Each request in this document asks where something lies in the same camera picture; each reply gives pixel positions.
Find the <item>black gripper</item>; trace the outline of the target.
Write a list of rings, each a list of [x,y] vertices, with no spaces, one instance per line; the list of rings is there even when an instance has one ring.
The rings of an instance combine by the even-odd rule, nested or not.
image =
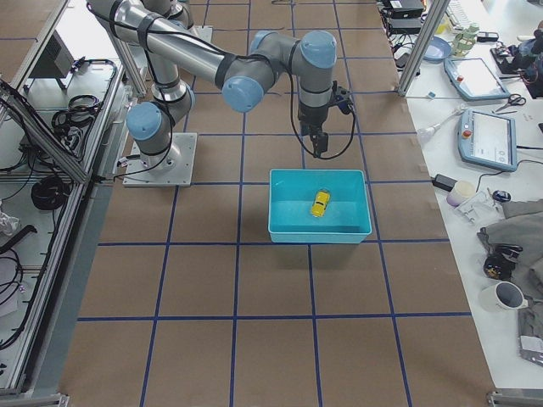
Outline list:
[[[319,107],[311,107],[299,101],[298,120],[300,135],[311,135],[312,155],[315,158],[321,158],[328,151],[328,134],[322,130],[322,126],[327,120],[327,115],[328,106],[326,104]]]

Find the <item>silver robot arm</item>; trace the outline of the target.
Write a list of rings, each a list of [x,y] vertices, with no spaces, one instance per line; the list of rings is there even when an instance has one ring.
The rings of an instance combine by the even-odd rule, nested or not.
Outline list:
[[[243,56],[193,35],[171,17],[167,1],[90,1],[87,7],[110,36],[140,47],[147,58],[154,101],[137,105],[127,116],[143,172],[169,170],[178,155],[173,127],[195,104],[179,69],[214,84],[239,113],[252,110],[281,74],[288,74],[299,83],[299,125],[294,132],[308,136],[313,156],[325,159],[328,135],[322,127],[337,89],[337,42],[331,33],[310,31],[298,39],[259,31],[249,55]]]

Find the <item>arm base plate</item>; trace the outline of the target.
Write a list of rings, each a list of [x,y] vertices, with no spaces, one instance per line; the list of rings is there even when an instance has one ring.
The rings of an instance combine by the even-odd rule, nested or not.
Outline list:
[[[212,42],[213,27],[211,25],[194,25],[192,33],[205,42]]]
[[[195,132],[174,132],[169,153],[156,156],[141,154],[134,142],[132,154],[138,158],[128,163],[127,176],[123,177],[125,187],[189,187],[192,181],[193,164],[198,134]]]

